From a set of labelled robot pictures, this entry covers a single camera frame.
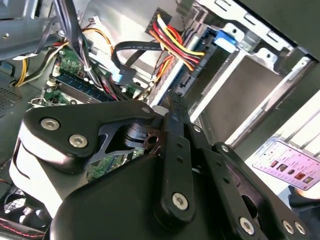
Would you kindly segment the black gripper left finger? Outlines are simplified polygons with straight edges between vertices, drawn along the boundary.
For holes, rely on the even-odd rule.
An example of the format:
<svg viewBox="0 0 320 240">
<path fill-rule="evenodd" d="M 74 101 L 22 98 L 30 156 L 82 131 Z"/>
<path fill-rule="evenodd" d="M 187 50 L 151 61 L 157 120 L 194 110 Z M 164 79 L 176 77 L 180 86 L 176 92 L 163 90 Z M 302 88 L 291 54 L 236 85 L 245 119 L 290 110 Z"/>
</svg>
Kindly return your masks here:
<svg viewBox="0 0 320 240">
<path fill-rule="evenodd" d="M 138 100 L 35 108 L 21 122 L 10 176 L 52 223 L 77 189 L 139 157 L 159 157 L 153 212 L 166 229 L 182 228 L 196 214 L 188 124 L 175 99 L 165 115 Z"/>
</svg>

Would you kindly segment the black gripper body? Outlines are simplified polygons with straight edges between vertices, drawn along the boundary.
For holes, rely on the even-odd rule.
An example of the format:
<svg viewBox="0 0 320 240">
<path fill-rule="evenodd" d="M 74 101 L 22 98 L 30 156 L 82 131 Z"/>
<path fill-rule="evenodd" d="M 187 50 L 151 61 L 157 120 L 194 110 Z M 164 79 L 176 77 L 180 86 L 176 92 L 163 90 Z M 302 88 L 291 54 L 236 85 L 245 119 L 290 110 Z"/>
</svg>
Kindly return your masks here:
<svg viewBox="0 0 320 240">
<path fill-rule="evenodd" d="M 195 217 L 165 228 L 154 214 L 160 158 L 139 157 L 72 192 L 50 225 L 51 240 L 259 240 L 240 224 L 231 227 L 208 178 L 193 172 Z"/>
</svg>

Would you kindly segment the person's hand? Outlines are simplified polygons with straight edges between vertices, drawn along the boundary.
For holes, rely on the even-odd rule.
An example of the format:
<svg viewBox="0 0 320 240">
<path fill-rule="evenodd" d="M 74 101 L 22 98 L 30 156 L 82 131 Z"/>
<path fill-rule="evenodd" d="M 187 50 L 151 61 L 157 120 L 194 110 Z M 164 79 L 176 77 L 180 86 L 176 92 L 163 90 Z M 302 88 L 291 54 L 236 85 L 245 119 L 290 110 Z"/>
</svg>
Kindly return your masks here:
<svg viewBox="0 0 320 240">
<path fill-rule="evenodd" d="M 307 198 L 307 199 L 313 199 L 313 194 L 310 190 L 303 190 L 300 188 L 295 188 L 294 191 L 296 192 L 297 195 Z"/>
</svg>

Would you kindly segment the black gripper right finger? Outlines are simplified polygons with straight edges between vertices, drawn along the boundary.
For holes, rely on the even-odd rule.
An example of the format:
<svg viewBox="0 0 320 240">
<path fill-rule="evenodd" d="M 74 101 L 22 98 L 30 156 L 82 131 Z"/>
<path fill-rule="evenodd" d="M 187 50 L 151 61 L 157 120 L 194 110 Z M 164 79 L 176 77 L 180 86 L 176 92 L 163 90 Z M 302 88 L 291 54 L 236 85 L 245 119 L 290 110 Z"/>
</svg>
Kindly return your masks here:
<svg viewBox="0 0 320 240">
<path fill-rule="evenodd" d="M 210 146 L 204 132 L 184 127 L 191 152 L 209 181 L 214 217 L 225 240 L 309 240 L 304 223 L 228 146 Z"/>
</svg>

